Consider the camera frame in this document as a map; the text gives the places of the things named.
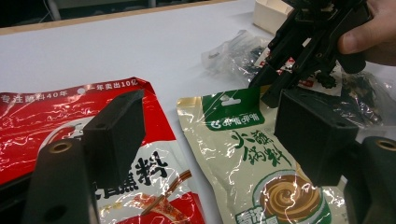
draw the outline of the finger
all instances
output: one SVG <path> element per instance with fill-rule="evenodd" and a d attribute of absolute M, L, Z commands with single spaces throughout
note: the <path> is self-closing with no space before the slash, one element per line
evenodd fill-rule
<path fill-rule="evenodd" d="M 378 18 L 358 26 L 345 34 L 338 40 L 338 48 L 343 54 L 364 51 L 384 40 L 383 24 Z"/>
<path fill-rule="evenodd" d="M 396 44 L 375 46 L 364 51 L 367 62 L 396 66 Z"/>

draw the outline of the tabletop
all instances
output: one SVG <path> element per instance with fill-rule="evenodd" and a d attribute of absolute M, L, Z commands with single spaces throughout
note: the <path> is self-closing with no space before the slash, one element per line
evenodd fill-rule
<path fill-rule="evenodd" d="M 201 54 L 238 31 L 269 40 L 253 24 L 254 0 L 213 1 L 168 8 L 0 29 L 0 92 L 55 91 L 139 77 L 150 82 L 181 148 L 181 97 L 245 88 L 237 78 L 213 75 Z M 393 80 L 396 69 L 368 63 L 366 71 Z M 207 223 L 221 223 L 213 190 L 186 150 Z"/>

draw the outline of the plastic bag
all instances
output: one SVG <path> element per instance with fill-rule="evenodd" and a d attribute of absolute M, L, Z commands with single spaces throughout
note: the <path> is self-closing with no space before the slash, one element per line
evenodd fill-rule
<path fill-rule="evenodd" d="M 0 93 L 0 184 L 33 172 L 40 148 L 79 137 L 114 97 L 135 90 L 145 91 L 146 137 L 124 184 L 95 192 L 101 222 L 204 223 L 189 166 L 155 92 L 136 77 L 51 92 Z M 166 197 L 142 216 L 162 195 Z"/>
<path fill-rule="evenodd" d="M 342 190 L 312 186 L 274 136 L 276 109 L 259 89 L 182 98 L 177 113 L 223 223 L 347 223 Z"/>
<path fill-rule="evenodd" d="M 268 40 L 240 31 L 234 39 L 203 53 L 202 62 L 213 73 L 232 74 L 241 78 L 247 87 L 270 54 L 268 43 Z M 294 60 L 290 58 L 278 71 L 279 74 L 282 70 L 291 71 L 293 64 Z M 396 125 L 393 116 L 396 102 L 391 98 L 396 94 L 391 80 L 379 82 L 375 76 L 364 71 L 346 74 L 338 64 L 330 73 L 330 78 L 332 84 L 323 86 L 318 82 L 317 73 L 314 73 L 307 80 L 301 80 L 298 87 L 323 93 L 323 98 L 333 105 L 335 112 L 364 131 Z"/>
<path fill-rule="evenodd" d="M 239 78 L 247 86 L 260 71 L 260 67 L 254 63 L 268 43 L 268 40 L 242 30 L 232 40 L 204 52 L 201 55 L 202 64 L 215 74 L 234 74 L 235 78 Z"/>

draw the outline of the food packaging bag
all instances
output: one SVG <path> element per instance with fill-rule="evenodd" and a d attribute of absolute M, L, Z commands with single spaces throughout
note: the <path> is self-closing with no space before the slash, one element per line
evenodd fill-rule
<path fill-rule="evenodd" d="M 189 166 L 155 91 L 137 77 L 59 91 L 0 93 L 0 185 L 33 172 L 40 148 L 78 138 L 113 98 L 136 90 L 144 90 L 146 136 L 124 184 L 95 192 L 101 223 L 204 223 Z"/>
<path fill-rule="evenodd" d="M 223 223 L 347 223 L 342 190 L 311 184 L 274 136 L 276 109 L 260 96 L 251 88 L 177 101 Z"/>

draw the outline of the human hand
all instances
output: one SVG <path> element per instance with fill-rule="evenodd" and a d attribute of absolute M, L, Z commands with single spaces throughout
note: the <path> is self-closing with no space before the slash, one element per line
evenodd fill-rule
<path fill-rule="evenodd" d="M 338 39 L 343 54 L 363 52 L 366 61 L 396 65 L 396 1 L 367 0 L 373 19 Z"/>

